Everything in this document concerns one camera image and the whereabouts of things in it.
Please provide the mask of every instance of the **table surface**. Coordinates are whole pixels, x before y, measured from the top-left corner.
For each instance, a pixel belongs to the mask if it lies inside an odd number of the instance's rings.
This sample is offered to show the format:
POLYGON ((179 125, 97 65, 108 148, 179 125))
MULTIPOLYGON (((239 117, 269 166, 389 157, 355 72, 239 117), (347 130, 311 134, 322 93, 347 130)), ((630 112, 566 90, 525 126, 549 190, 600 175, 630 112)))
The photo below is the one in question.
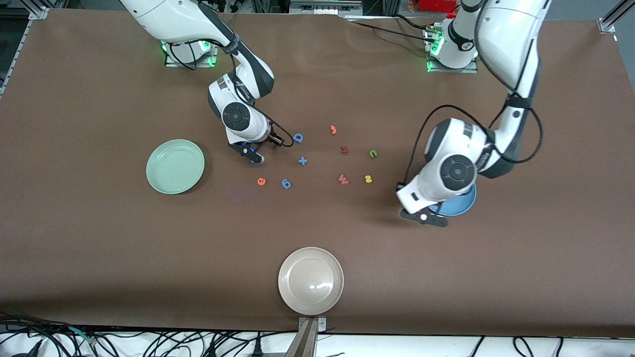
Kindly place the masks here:
MULTIPOLYGON (((335 16, 231 26, 276 75, 258 106, 304 134, 263 148, 260 166, 227 147, 207 104, 208 84, 231 69, 224 55, 213 69, 165 68, 123 11, 34 22, 0 101, 0 307, 76 324, 293 330, 277 272, 319 246, 344 269, 325 314, 338 332, 635 337, 635 96, 611 35, 544 24, 540 154, 479 177, 474 207, 441 229, 400 220, 394 186, 434 107, 497 113, 505 90, 483 66, 426 72, 417 40, 335 16), (206 170, 167 196, 145 164, 174 138, 196 142, 206 170)), ((448 116, 467 119, 434 121, 448 116)), ((536 137, 529 122, 524 153, 536 137)))

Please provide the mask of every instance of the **beige plate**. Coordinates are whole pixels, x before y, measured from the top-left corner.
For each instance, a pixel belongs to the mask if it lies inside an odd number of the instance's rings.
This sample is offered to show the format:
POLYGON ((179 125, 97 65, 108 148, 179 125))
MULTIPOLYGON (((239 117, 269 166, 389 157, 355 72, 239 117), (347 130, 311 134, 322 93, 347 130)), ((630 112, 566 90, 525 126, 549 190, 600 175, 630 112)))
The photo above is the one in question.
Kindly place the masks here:
POLYGON ((335 305, 344 289, 344 273, 326 250, 309 246, 291 253, 278 274, 284 302, 303 315, 319 315, 335 305))

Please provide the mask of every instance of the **black cable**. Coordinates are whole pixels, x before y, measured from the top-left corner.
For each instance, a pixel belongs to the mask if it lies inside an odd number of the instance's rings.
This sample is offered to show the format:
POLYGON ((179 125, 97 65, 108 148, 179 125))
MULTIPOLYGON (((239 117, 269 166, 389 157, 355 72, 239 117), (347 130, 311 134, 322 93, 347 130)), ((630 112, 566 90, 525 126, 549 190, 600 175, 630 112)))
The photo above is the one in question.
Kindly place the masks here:
POLYGON ((223 332, 215 333, 214 336, 211 339, 210 346, 203 352, 201 357, 216 357, 216 350, 222 344, 227 342, 229 339, 236 339, 236 340, 240 340, 240 341, 245 341, 243 339, 239 339, 237 337, 234 337, 237 334, 238 334, 238 332, 229 332, 227 335, 224 334, 223 332))
POLYGON ((529 347, 529 343, 525 341, 524 337, 516 336, 514 337, 513 342, 514 342, 514 349, 516 350, 516 352, 518 352, 518 354, 520 354, 522 357, 533 357, 533 351, 529 347), (527 351, 529 352, 529 356, 525 355, 524 353, 520 351, 520 349, 518 348, 518 345, 516 344, 518 340, 522 341, 523 344, 525 344, 525 348, 527 348, 527 351))
POLYGON ((262 357, 264 355, 264 353, 262 353, 262 345, 260 343, 261 340, 262 339, 260 337, 260 332, 258 332, 258 335, 256 336, 256 346, 253 347, 251 357, 262 357))
POLYGON ((408 183, 408 174, 410 173, 410 167, 412 167, 412 162, 415 159, 415 152, 417 151, 417 145, 419 144, 419 139, 421 138, 421 133, 424 132, 425 125, 428 123, 428 120, 430 120, 432 115, 434 113, 436 113, 442 107, 436 107, 436 108, 434 108, 434 110, 432 110, 430 112, 430 114, 428 114, 428 116, 424 120, 424 123, 421 125, 421 128, 419 129, 419 132, 417 133, 417 139, 415 140, 415 146, 412 148, 412 154, 410 154, 410 160, 408 161, 408 166, 406 167, 406 173, 403 175, 404 184, 408 183))
MULTIPOLYGON (((187 348, 187 352, 189 353, 189 357, 192 357, 192 349, 188 345, 178 346, 176 349, 174 349, 174 351, 176 351, 177 349, 181 349, 181 348, 187 348)), ((168 357, 168 353, 163 353, 161 355, 161 357, 168 357)))
POLYGON ((244 346, 243 346, 243 347, 241 347, 241 349, 239 349, 238 351, 236 351, 236 353, 234 353, 234 357, 238 356, 238 354, 239 354, 242 350, 244 350, 247 346, 249 346, 249 344, 248 344, 248 343, 244 343, 244 346))
POLYGON ((109 355, 111 355, 112 357, 119 357, 119 353, 117 352, 117 349, 115 348, 115 346, 110 342, 110 340, 108 339, 108 337, 104 337, 104 336, 99 336, 96 335, 95 336, 95 341, 97 342, 97 344, 99 346, 101 346, 101 348, 106 351, 106 353, 108 353, 109 355), (112 348, 112 352, 108 351, 108 349, 99 341, 99 338, 103 338, 106 342, 108 342, 108 344, 110 345, 110 348, 112 348))
MULTIPOLYGON (((170 52, 172 52, 172 56, 174 56, 174 59, 177 60, 177 62, 182 65, 183 67, 189 69, 190 71, 194 71, 196 70, 196 61, 194 61, 194 68, 186 65, 185 63, 183 63, 183 61, 181 61, 179 59, 179 57, 177 56, 176 53, 174 53, 174 51, 172 50, 172 46, 180 46, 180 44, 173 44, 173 43, 169 43, 168 45, 170 46, 170 52)), ((192 59, 194 60, 194 50, 192 49, 192 44, 191 43, 187 43, 188 46, 190 46, 190 51, 192 52, 192 59)))
POLYGON ((417 25, 414 22, 410 21, 409 18, 403 16, 402 14, 398 14, 398 13, 394 14, 392 17, 398 17, 398 18, 404 20, 405 22, 407 22, 408 25, 410 25, 410 26, 412 26, 412 27, 414 27, 416 29, 420 29, 420 30, 425 30, 428 26, 434 25, 434 22, 429 24, 429 25, 417 25))
MULTIPOLYGON (((490 142, 495 142, 494 138, 491 137, 491 135, 488 133, 487 129, 483 126, 483 124, 481 124, 480 121, 478 121, 472 114, 468 113, 467 111, 465 111, 464 109, 457 107, 456 105, 451 105, 451 104, 444 104, 444 105, 440 105, 436 108, 434 108, 432 110, 432 112, 430 112, 430 114, 428 114, 428 116, 426 117, 424 123, 421 125, 421 129, 419 129, 419 133, 417 134, 417 139, 415 140, 415 145, 412 148, 412 153, 410 155, 410 161, 408 162, 408 166, 406 167, 406 174, 404 175, 404 180, 403 182, 408 182, 408 174, 410 172, 410 168, 412 166, 412 162, 415 159, 415 152, 417 150, 417 145, 419 143, 419 139, 421 138, 421 134, 425 128, 425 125, 428 123, 428 120, 430 120, 430 117, 432 117, 432 115, 437 112, 438 110, 442 109, 442 108, 452 108, 455 109, 461 113, 463 113, 464 115, 466 115, 468 118, 470 118, 473 122, 475 122, 479 128, 483 131, 483 133, 485 134, 485 136, 488 138, 488 140, 490 142)), ((503 159, 504 161, 507 161, 508 163, 513 163, 513 164, 522 164, 522 163, 526 163, 528 161, 530 161, 531 159, 533 159, 537 154, 538 151, 540 151, 540 148, 542 147, 542 141, 544 138, 544 133, 542 130, 542 121, 540 120, 540 118, 538 117, 538 114, 536 114, 536 112, 533 110, 533 108, 529 108, 529 111, 533 114, 533 117, 536 119, 536 124, 538 125, 538 144, 536 145, 536 148, 534 149, 534 151, 527 157, 524 158, 522 160, 515 160, 512 159, 510 157, 508 157, 507 155, 505 155, 503 152, 501 152, 498 147, 495 144, 492 144, 492 147, 494 149, 494 151, 496 151, 496 153, 498 153, 498 155, 500 156, 501 159, 503 159)))
POLYGON ((130 338, 132 338, 132 337, 138 337, 138 336, 141 336, 141 335, 143 335, 144 333, 153 333, 153 332, 145 332, 145 331, 144 331, 144 332, 139 332, 139 333, 136 333, 136 334, 134 334, 134 335, 118 335, 118 334, 116 334, 116 333, 112 333, 112 332, 104 332, 104 333, 99 333, 99 335, 98 335, 98 336, 99 336, 99 337, 103 337, 103 336, 114 336, 114 337, 117 337, 118 339, 130 339, 130 338))
POLYGON ((380 30, 380 31, 384 31, 384 32, 389 32, 391 34, 395 34, 395 35, 400 35, 400 36, 404 36, 404 37, 410 37, 410 38, 414 38, 414 39, 420 39, 422 41, 426 41, 426 42, 434 42, 433 39, 430 38, 425 38, 425 37, 419 37, 419 36, 413 36, 413 35, 409 35, 409 34, 404 34, 403 32, 397 32, 397 31, 393 31, 393 30, 389 30, 389 29, 384 29, 383 27, 377 27, 377 26, 372 26, 372 25, 366 25, 366 24, 362 24, 361 22, 357 22, 357 21, 353 21, 352 23, 354 24, 358 24, 360 26, 364 26, 364 27, 369 27, 371 29, 375 29, 375 30, 380 30))
POLYGON ((485 340, 485 336, 481 336, 481 338, 478 340, 478 342, 476 343, 476 346, 474 346, 474 349, 472 350, 472 354, 470 354, 470 357, 476 356, 476 353, 478 352, 478 348, 481 347, 481 343, 483 343, 483 340, 485 340))
POLYGON ((86 340, 82 339, 82 341, 79 343, 79 346, 77 347, 77 350, 75 350, 75 353, 73 353, 73 357, 76 357, 77 354, 79 354, 81 356, 80 349, 81 349, 81 345, 83 345, 84 342, 86 342, 86 340))
POLYGON ((496 123, 496 121, 500 118, 500 115, 503 114, 503 112, 505 111, 506 107, 507 107, 506 105, 503 105, 503 108, 500 108, 500 111, 498 112, 498 114, 496 114, 494 119, 491 121, 490 125, 487 126, 487 129, 491 128, 491 126, 494 125, 494 123, 496 123))
MULTIPOLYGON (((271 333, 268 333, 268 334, 266 334, 266 335, 262 335, 262 336, 260 336, 260 338, 265 338, 265 337, 268 337, 268 336, 279 335, 279 334, 281 334, 281 333, 289 333, 289 332, 297 332, 297 331, 280 331, 280 332, 271 332, 271 333)), ((243 342, 243 343, 240 343, 240 344, 238 344, 238 345, 236 345, 236 346, 234 346, 234 347, 230 348, 230 349, 229 349, 229 350, 227 350, 224 354, 221 354, 221 355, 220 355, 220 357, 225 357, 225 356, 227 356, 227 355, 228 355, 231 351, 233 351, 233 350, 235 350, 235 349, 237 349, 238 347, 241 347, 241 346, 243 347, 243 348, 241 349, 241 351, 242 351, 242 350, 244 349, 244 347, 245 347, 245 346, 247 346, 250 342, 255 341, 255 340, 256 340, 256 338, 257 338, 257 337, 254 337, 254 338, 252 338, 252 339, 249 339, 249 340, 247 340, 247 341, 245 341, 245 342, 243 342)))
MULTIPOLYGON (((234 66, 234 78, 237 78, 237 74, 236 74, 236 61, 234 59, 234 55, 229 55, 232 59, 232 65, 234 66)), ((232 83, 234 83, 234 91, 236 93, 238 93, 238 97, 243 101, 243 103, 245 103, 245 105, 249 105, 250 107, 254 108, 256 111, 258 111, 259 113, 261 113, 265 118, 267 118, 267 120, 269 120, 273 125, 277 126, 278 128, 280 128, 280 130, 282 130, 285 134, 287 134, 287 136, 289 136, 289 139, 291 139, 291 144, 286 145, 284 143, 284 140, 280 143, 280 146, 283 147, 291 147, 293 146, 293 136, 286 131, 285 128, 283 128, 280 124, 278 124, 275 120, 273 120, 270 116, 268 116, 265 112, 261 111, 260 109, 256 108, 255 105, 251 105, 245 98, 243 98, 243 94, 236 90, 236 82, 234 82, 234 80, 232 79, 232 83)))
POLYGON ((25 328, 28 328, 29 330, 35 331, 39 335, 42 335, 42 336, 46 337, 47 339, 49 339, 55 345, 55 347, 57 348, 57 353, 58 353, 58 355, 60 357, 62 356, 62 352, 66 355, 66 357, 72 357, 71 354, 66 349, 66 347, 64 347, 64 345, 62 345, 62 343, 60 341, 58 341, 56 338, 54 338, 46 330, 43 330, 42 328, 37 327, 36 324, 32 323, 32 321, 29 321, 27 319, 22 319, 21 317, 10 315, 10 314, 7 314, 7 313, 2 313, 2 315, 7 316, 8 319, 7 318, 3 318, 0 321, 5 321, 6 322, 6 321, 15 320, 17 322, 16 323, 15 322, 11 322, 12 325, 24 326, 25 328))
POLYGON ((2 346, 3 343, 5 343, 8 339, 12 338, 12 337, 16 337, 17 335, 21 334, 23 332, 14 332, 13 335, 5 338, 4 340, 0 341, 0 346, 2 346))
POLYGON ((565 343, 564 337, 559 337, 560 343, 558 344, 558 348, 556 349, 556 357, 560 357, 560 350, 562 349, 562 345, 565 343))
POLYGON ((148 355, 148 352, 150 351, 150 348, 152 348, 152 346, 154 344, 158 344, 159 341, 161 340, 162 337, 164 337, 165 335, 167 335, 167 332, 161 332, 159 333, 159 337, 157 337, 156 339, 154 339, 149 345, 148 347, 145 349, 144 353, 142 354, 143 357, 146 357, 148 355))
POLYGON ((179 347, 180 345, 182 345, 182 344, 188 344, 188 343, 190 343, 190 342, 197 341, 197 340, 199 340, 199 339, 201 339, 201 338, 202 338, 202 337, 201 337, 201 333, 200 333, 200 332, 194 332, 194 333, 192 333, 191 335, 186 336, 186 337, 185 337, 185 338, 183 338, 182 340, 177 341, 177 343, 176 343, 176 344, 175 344, 175 345, 174 345, 171 349, 169 349, 169 350, 167 350, 165 353, 161 354, 161 356, 167 356, 170 352, 177 350, 177 349, 178 349, 178 347, 179 347), (199 336, 199 338, 198 338, 198 339, 191 339, 193 336, 196 336, 196 335, 198 335, 198 336, 199 336))

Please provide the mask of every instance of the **red object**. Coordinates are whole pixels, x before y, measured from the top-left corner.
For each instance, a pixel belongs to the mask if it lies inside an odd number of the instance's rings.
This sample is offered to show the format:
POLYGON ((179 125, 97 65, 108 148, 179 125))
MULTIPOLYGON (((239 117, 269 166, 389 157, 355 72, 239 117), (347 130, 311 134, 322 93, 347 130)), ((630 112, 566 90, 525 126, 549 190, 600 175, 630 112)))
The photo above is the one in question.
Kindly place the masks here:
POLYGON ((419 10, 438 13, 451 13, 457 6, 457 0, 419 0, 419 10))

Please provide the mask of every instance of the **white floor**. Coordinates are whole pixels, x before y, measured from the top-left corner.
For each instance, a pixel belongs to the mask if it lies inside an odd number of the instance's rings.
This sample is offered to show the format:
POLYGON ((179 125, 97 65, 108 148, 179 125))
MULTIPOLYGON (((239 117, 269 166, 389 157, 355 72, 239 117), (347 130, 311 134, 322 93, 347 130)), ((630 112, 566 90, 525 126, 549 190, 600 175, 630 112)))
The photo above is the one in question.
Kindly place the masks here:
MULTIPOLYGON (((190 333, 183 333, 174 337, 177 340, 183 339, 190 333)), ((0 341, 6 338, 6 334, 0 335, 0 341)), ((245 332, 236 337, 250 339, 255 336, 253 332, 245 332)), ((265 353, 283 353, 293 340, 293 333, 270 336, 262 339, 262 349, 265 353)), ((110 341, 117 348, 121 357, 142 357, 144 351, 157 338, 154 333, 146 333, 133 338, 119 338, 109 336, 110 341)), ((204 341, 209 346, 212 335, 207 336, 204 341)), ((31 347, 39 341, 39 337, 27 337, 17 335, 0 345, 0 356, 13 356, 18 353, 27 353, 31 347)), ((69 353, 75 351, 70 340, 63 336, 58 336, 58 340, 69 349, 69 353)), ((344 353, 343 357, 369 357, 369 356, 390 356, 390 357, 468 357, 471 355, 479 337, 452 337, 452 336, 383 336, 383 335, 321 335, 317 343, 316 357, 333 357, 344 353)), ((557 338, 526 338, 533 355, 535 357, 554 357, 558 346, 557 338)), ((239 341, 229 341, 217 351, 217 356, 222 357, 229 349, 237 346, 239 341)), ((191 350, 191 356, 200 356, 203 352, 201 340, 187 344, 191 350)), ((526 356, 530 354, 519 344, 521 352, 526 356)), ((156 352, 146 354, 146 356, 161 356, 174 346, 173 342, 163 344, 156 352)), ((99 345, 96 350, 100 356, 109 356, 99 345)), ((227 353, 228 357, 233 357, 234 349, 227 353)), ((244 348, 237 356, 251 356, 253 352, 253 342, 244 348)), ((634 357, 635 340, 615 340, 615 339, 565 339, 560 357, 634 357)), ((93 356, 88 343, 81 345, 82 356, 93 356)), ((56 357, 57 349, 49 340, 45 340, 38 353, 38 357, 56 357)), ((165 356, 189 357, 190 351, 181 348, 172 351, 165 356)), ((520 357, 514 349, 511 337, 487 337, 479 348, 477 357, 520 357)))

